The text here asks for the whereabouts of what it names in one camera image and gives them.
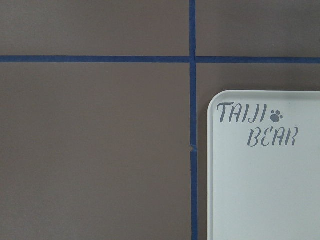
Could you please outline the white bear tray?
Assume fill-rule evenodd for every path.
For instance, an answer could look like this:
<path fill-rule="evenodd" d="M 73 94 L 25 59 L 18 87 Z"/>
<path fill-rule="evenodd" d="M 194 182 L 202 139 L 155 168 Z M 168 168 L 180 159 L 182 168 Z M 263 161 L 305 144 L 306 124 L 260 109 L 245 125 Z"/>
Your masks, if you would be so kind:
<path fill-rule="evenodd" d="M 217 94 L 207 170 L 208 239 L 319 239 L 319 92 Z"/>

